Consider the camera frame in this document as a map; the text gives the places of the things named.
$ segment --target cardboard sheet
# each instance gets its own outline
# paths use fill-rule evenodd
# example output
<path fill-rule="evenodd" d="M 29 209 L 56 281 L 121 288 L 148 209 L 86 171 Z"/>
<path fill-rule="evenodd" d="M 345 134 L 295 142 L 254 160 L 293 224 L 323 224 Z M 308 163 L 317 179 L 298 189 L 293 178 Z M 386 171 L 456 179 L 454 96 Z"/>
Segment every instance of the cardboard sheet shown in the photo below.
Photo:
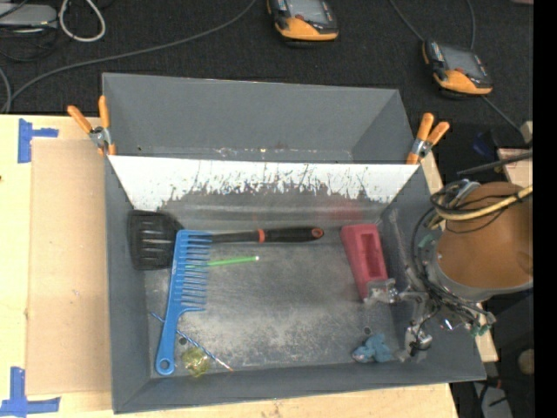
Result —
<path fill-rule="evenodd" d="M 27 394 L 111 389 L 103 159 L 33 140 Z"/>

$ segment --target pink sponge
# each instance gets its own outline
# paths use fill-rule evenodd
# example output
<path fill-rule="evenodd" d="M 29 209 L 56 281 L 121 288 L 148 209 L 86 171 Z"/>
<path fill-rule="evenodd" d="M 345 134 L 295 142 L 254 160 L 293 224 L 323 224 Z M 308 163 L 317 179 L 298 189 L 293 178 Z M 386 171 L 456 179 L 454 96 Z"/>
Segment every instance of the pink sponge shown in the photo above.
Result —
<path fill-rule="evenodd" d="M 343 226 L 340 229 L 340 239 L 345 247 L 359 297 L 365 300 L 368 282 L 388 279 L 379 231 L 373 223 Z"/>

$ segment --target wire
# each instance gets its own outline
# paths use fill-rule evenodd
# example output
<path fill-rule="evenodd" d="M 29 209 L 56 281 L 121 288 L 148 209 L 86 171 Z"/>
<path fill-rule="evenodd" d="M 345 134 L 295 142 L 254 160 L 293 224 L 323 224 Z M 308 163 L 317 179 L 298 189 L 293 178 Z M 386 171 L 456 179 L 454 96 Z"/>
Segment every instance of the wire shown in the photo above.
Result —
<path fill-rule="evenodd" d="M 95 14 L 98 17 L 99 22 L 101 23 L 101 27 L 100 27 L 100 32 L 93 37 L 80 37 L 77 36 L 76 34 L 74 34 L 73 32 L 71 32 L 70 30 L 68 30 L 68 28 L 66 27 L 65 21 L 64 21 L 64 15 L 68 9 L 68 3 L 70 2 L 70 0 L 63 0 L 62 1 L 62 5 L 60 6 L 60 11 L 58 12 L 58 21 L 60 23 L 60 27 L 62 28 L 62 31 L 66 33 L 66 35 L 68 37 L 70 37 L 73 40 L 77 40 L 79 42 L 96 42 L 97 40 L 103 38 L 105 32 L 106 32 L 106 22 L 104 21 L 104 17 L 101 14 L 101 11 L 98 9 L 98 7 L 92 2 L 92 0 L 85 0 L 85 2 L 87 2 L 87 4 L 93 9 L 93 12 L 95 12 Z"/>
<path fill-rule="evenodd" d="M 439 196 L 442 196 L 442 190 L 435 193 L 431 197 L 431 201 L 437 210 L 437 213 L 443 217 L 444 219 L 455 220 L 455 221 L 463 221 L 467 219 L 477 219 L 479 217 L 485 217 L 493 212 L 498 212 L 501 209 L 506 207 L 512 206 L 516 203 L 521 202 L 523 199 L 528 197 L 533 193 L 533 185 L 529 185 L 524 189 L 520 189 L 513 195 L 499 201 L 498 203 L 494 203 L 493 205 L 482 207 L 480 209 L 472 209 L 472 210 L 465 210 L 461 211 L 458 209 L 446 209 L 439 201 Z"/>
<path fill-rule="evenodd" d="M 6 113 L 10 111 L 11 107 L 11 85 L 6 73 L 3 72 L 2 67 L 0 67 L 0 78 L 3 80 L 3 84 L 6 87 L 6 98 L 8 99 Z"/>
<path fill-rule="evenodd" d="M 414 35 L 420 41 L 424 42 L 424 38 L 420 35 L 420 33 L 417 30 L 414 29 L 414 27 L 410 24 L 410 22 L 408 22 L 408 20 L 404 17 L 404 15 L 399 10 L 399 8 L 394 3 L 394 1 L 389 0 L 389 2 L 391 4 L 391 6 L 394 8 L 394 10 L 397 11 L 401 20 L 406 24 L 406 26 L 408 28 L 410 28 L 410 30 L 414 33 Z M 476 16 L 474 15 L 473 6 L 472 6 L 472 3 L 470 2 L 470 0 L 466 0 L 466 4 L 468 5 L 468 9 L 470 10 L 470 18 L 472 19 L 472 38 L 470 40 L 470 50 L 473 50 L 473 46 L 474 46 L 474 43 L 475 43 L 475 40 L 476 40 Z M 497 108 L 493 102 L 491 102 L 489 99 L 487 99 L 487 97 L 481 96 L 481 98 L 484 101 L 486 101 L 489 105 L 491 105 L 491 107 L 495 111 L 497 111 L 503 117 L 503 119 L 505 119 L 522 136 L 522 132 L 520 131 L 520 128 L 507 115 L 505 115 L 505 113 L 503 113 L 499 108 Z"/>
<path fill-rule="evenodd" d="M 67 70 L 73 70 L 75 68 L 80 68 L 80 67 L 84 67 L 87 65 L 93 65 L 93 64 L 101 64 L 102 62 L 108 62 L 111 60 L 117 60 L 117 59 L 121 59 L 121 58 L 125 58 L 125 57 L 132 57 L 132 56 L 138 56 L 140 54 L 146 54 L 146 53 L 150 53 L 153 51 L 159 51 L 159 50 L 163 50 L 164 48 L 170 48 L 172 46 L 177 46 L 180 44 L 185 44 L 186 42 L 190 42 L 191 40 L 195 40 L 198 38 L 201 38 L 203 36 L 208 36 L 209 34 L 212 34 L 213 32 L 216 32 L 218 30 L 222 30 L 223 28 L 235 23 L 237 20 L 239 20 L 249 9 L 252 8 L 252 6 L 257 2 L 258 0 L 252 0 L 252 2 L 250 4 L 247 5 L 247 7 L 245 9 L 243 9 L 241 12 L 239 12 L 239 14 L 237 14 L 234 18 L 232 18 L 231 20 L 229 20 L 228 22 L 225 22 L 223 24 L 220 24 L 219 26 L 215 27 L 215 28 L 211 28 L 209 30 L 200 32 L 199 34 L 195 34 L 193 36 L 187 37 L 187 38 L 183 38 L 181 40 L 177 40 L 175 42 L 170 42 L 168 44 L 162 44 L 162 45 L 158 45 L 158 46 L 153 46 L 151 48 L 144 48 L 142 50 L 136 50 L 136 51 L 131 51 L 131 52 L 127 52 L 127 53 L 123 53 L 123 54 L 118 54 L 116 56 L 109 56 L 109 57 L 102 57 L 100 59 L 93 59 L 93 60 L 88 60 L 85 62 L 80 62 L 77 64 L 71 64 L 71 65 L 66 65 L 60 68 L 57 68 L 55 70 L 52 71 L 48 71 L 40 76 L 37 76 L 36 78 L 31 79 L 31 81 L 29 81 L 27 84 L 24 84 L 21 88 L 19 88 L 19 90 L 15 91 L 13 93 L 13 95 L 8 99 L 8 101 L 2 106 L 2 110 L 1 112 L 3 113 L 7 113 L 6 109 L 7 107 L 10 107 L 13 100 L 15 98 L 17 98 L 17 96 L 19 96 L 21 93 L 23 93 L 25 90 L 27 90 L 30 86 L 32 86 L 33 84 L 48 78 L 54 74 L 57 74 L 61 71 L 67 71 Z"/>
<path fill-rule="evenodd" d="M 488 98 L 486 98 L 485 96 L 481 97 L 484 101 L 486 101 L 489 105 L 492 106 L 492 108 L 497 111 L 502 117 L 503 119 L 505 119 L 518 133 L 520 133 L 520 135 L 522 136 L 522 131 L 520 131 L 520 128 L 513 122 L 511 121 L 511 119 L 505 114 L 503 113 L 501 110 L 499 110 L 499 108 L 497 108 L 493 102 L 491 102 Z"/>
<path fill-rule="evenodd" d="M 29 2 L 30 0 L 22 0 L 20 3 L 18 3 L 16 6 L 11 7 L 10 9 L 8 9 L 7 11 L 3 12 L 2 14 L 0 14 L 0 19 L 8 16 L 9 14 L 16 12 L 17 10 L 23 8 L 27 2 Z"/>

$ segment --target white cable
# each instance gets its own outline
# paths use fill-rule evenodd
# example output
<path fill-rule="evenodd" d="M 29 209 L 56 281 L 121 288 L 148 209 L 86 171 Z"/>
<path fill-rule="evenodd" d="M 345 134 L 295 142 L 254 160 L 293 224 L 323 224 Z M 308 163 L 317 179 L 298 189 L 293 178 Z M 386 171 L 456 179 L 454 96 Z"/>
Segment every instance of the white cable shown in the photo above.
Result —
<path fill-rule="evenodd" d="M 60 22 L 60 27 L 62 28 L 62 30 L 66 33 L 66 35 L 72 39 L 75 39 L 79 42 L 96 42 L 97 40 L 99 40 L 100 38 L 102 38 L 104 36 L 104 33 L 106 32 L 106 23 L 104 22 L 104 18 L 103 15 L 101 14 L 101 11 L 98 9 L 98 7 L 91 1 L 91 0 L 85 0 L 85 2 L 87 2 L 87 4 L 95 11 L 95 14 L 97 14 L 98 20 L 101 23 L 101 31 L 94 37 L 79 37 L 76 36 L 75 34 L 73 34 L 72 32 L 70 32 L 70 30 L 68 30 L 68 28 L 66 28 L 66 25 L 64 23 L 64 14 L 66 12 L 66 10 L 68 9 L 68 3 L 70 2 L 70 0 L 64 0 L 62 2 L 62 5 L 60 6 L 60 11 L 58 12 L 58 19 Z"/>

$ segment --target orange device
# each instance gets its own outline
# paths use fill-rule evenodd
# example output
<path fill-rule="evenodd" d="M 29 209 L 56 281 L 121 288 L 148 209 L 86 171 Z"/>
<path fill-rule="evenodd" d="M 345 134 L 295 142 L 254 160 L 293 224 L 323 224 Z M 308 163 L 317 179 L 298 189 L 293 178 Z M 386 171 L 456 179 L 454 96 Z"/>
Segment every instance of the orange device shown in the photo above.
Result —
<path fill-rule="evenodd" d="M 339 36 L 337 20 L 325 0 L 267 0 L 267 11 L 289 46 L 330 43 Z"/>
<path fill-rule="evenodd" d="M 422 54 L 443 96 L 486 96 L 493 90 L 486 66 L 472 50 L 427 40 Z"/>

